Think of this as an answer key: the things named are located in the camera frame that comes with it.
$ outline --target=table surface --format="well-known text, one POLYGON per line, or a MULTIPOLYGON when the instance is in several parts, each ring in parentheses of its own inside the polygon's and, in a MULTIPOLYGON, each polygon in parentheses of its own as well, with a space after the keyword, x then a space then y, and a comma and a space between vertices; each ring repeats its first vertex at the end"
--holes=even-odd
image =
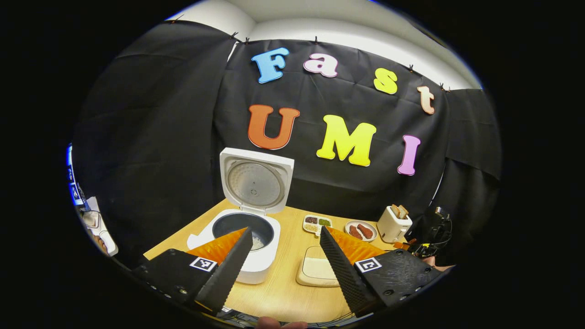
MULTIPOLYGON (((225 209, 238 209, 224 199, 205 214, 171 235, 151 250, 144 253, 153 259, 167 249, 188 251, 187 238, 190 234, 199 235, 215 216, 225 209)), ((276 258, 263 283, 249 285, 235 282, 225 306, 250 314, 268 316, 278 321, 325 322, 350 313, 340 287, 309 287, 297 283, 298 267, 307 248, 318 246, 319 238, 303 230, 302 222, 308 214, 330 218, 333 228, 343 231, 349 218, 310 213, 292 207, 285 207, 280 213, 268 216, 281 225, 280 241, 276 258)), ((376 222, 369 222, 376 227, 376 222)), ((381 240, 380 234, 371 244, 382 250, 393 250, 393 244, 381 240)))

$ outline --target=black curtain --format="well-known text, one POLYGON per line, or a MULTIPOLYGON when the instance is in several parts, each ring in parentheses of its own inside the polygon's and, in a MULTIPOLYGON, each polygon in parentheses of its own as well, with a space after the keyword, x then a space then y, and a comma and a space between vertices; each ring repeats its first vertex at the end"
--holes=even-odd
POLYGON ((452 229, 452 237, 437 254, 441 266, 466 261, 468 247, 490 218, 500 190, 503 154, 495 110, 486 92, 454 90, 446 96, 450 129, 445 172, 427 216, 413 225, 409 236, 421 239, 438 224, 431 215, 436 207, 449 212, 452 227, 446 227, 452 229))
POLYGON ((163 22, 96 81, 75 127, 73 163, 129 267, 214 205, 212 111, 236 40, 163 22))
MULTIPOLYGON (((337 44, 315 44, 303 40, 262 40, 237 44, 219 90, 214 113, 214 156, 223 147, 247 149, 290 157, 295 160, 287 205, 341 217, 377 221, 392 203, 404 205, 417 218, 426 210, 445 165, 449 134, 449 111, 445 92, 420 74, 411 73, 392 60, 337 44), (260 72, 251 58, 269 50, 285 47, 283 76, 260 84, 260 72), (327 78, 303 69, 313 53, 335 57, 338 75, 327 78), (396 73, 398 91, 381 92, 374 87, 374 72, 386 68, 396 73), (433 115, 421 108, 417 87, 429 87, 435 99, 433 115), (294 121, 287 146, 278 150, 261 149, 247 135, 254 104, 273 107, 266 122, 266 136, 280 131, 283 107, 300 111, 294 121), (349 133, 362 122, 374 125, 369 167, 316 156, 326 131, 325 115, 345 120, 349 133), (415 174, 397 172, 404 154, 403 135, 421 140, 415 159, 415 174)), ((214 163, 216 200, 223 199, 219 165, 214 163)))
POLYGON ((450 248, 472 240, 489 216, 501 162, 484 92, 446 92, 392 60, 304 40, 239 43, 226 64, 235 41, 198 23, 164 22, 120 54, 89 94, 75 127, 74 170, 86 196, 97 197, 122 262, 137 265, 142 253, 225 198, 218 162, 224 147, 293 158, 287 205, 308 211, 377 221, 386 206, 402 204, 420 230, 432 225, 424 213, 436 191, 431 207, 441 205, 454 220, 458 240, 450 248), (252 57, 279 47, 290 51, 284 75, 260 84, 252 57), (304 70, 313 53, 335 57, 338 75, 304 70), (378 68, 396 73, 395 94, 374 87, 378 68), (423 85, 434 95, 433 115, 421 108, 423 85), (267 150, 249 140, 255 104, 274 109, 268 137, 280 131, 280 108, 299 110, 285 147, 267 150), (349 133, 362 122, 376 127, 370 166, 316 156, 325 115, 341 116, 349 133), (397 172, 404 135, 421 140, 413 176, 397 172))

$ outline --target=hand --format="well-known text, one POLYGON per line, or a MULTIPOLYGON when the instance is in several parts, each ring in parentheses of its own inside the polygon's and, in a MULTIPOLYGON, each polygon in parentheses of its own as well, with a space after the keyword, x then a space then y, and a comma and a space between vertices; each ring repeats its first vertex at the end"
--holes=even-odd
POLYGON ((434 267, 435 269, 443 272, 444 270, 448 269, 448 268, 452 268, 455 265, 451 265, 451 266, 435 266, 435 257, 431 256, 431 257, 427 257, 425 259, 422 260, 423 262, 431 265, 432 267, 434 267))
POLYGON ((306 322, 291 322, 285 324, 283 327, 280 326, 280 323, 271 317, 260 317, 258 318, 258 323, 256 324, 256 329, 306 329, 307 328, 306 322))

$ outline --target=white toaster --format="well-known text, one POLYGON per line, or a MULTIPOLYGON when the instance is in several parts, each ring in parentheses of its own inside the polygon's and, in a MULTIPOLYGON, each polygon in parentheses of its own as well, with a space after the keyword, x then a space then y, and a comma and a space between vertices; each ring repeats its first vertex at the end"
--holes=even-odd
POLYGON ((390 206, 386 207, 377 223, 380 238, 388 243, 398 242, 404 237, 411 225, 412 221, 408 215, 401 220, 394 215, 390 206))

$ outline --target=plate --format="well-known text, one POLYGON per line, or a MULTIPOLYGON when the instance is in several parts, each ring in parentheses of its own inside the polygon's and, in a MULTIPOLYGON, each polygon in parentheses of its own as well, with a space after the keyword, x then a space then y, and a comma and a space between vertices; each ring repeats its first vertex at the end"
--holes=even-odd
POLYGON ((326 226, 333 227, 333 223, 327 217, 322 217, 322 216, 317 216, 317 215, 306 215, 302 219, 302 228, 305 231, 307 231, 309 233, 314 233, 317 237, 319 237, 319 236, 321 236, 321 226, 323 226, 323 225, 320 225, 319 224, 319 220, 325 220, 325 221, 327 221, 329 223, 329 225, 326 225, 326 226), (317 223, 316 224, 313 224, 313 223, 306 222, 305 220, 307 219, 307 217, 314 217, 314 218, 316 218, 317 219, 317 223), (307 229, 307 227, 306 227, 307 225, 309 225, 309 226, 315 226, 317 228, 317 231, 311 231, 310 229, 307 229))
POLYGON ((349 221, 349 222, 347 222, 347 224, 345 224, 345 233, 349 234, 349 226, 350 225, 354 225, 357 228, 358 224, 362 224, 366 228, 369 228, 372 232, 374 232, 374 235, 372 235, 371 238, 366 239, 366 237, 364 237, 362 232, 358 229, 357 231, 360 233, 360 235, 363 238, 362 241, 370 242, 370 241, 373 241, 378 236, 378 230, 374 227, 374 225, 371 225, 370 223, 364 222, 364 221, 349 221))

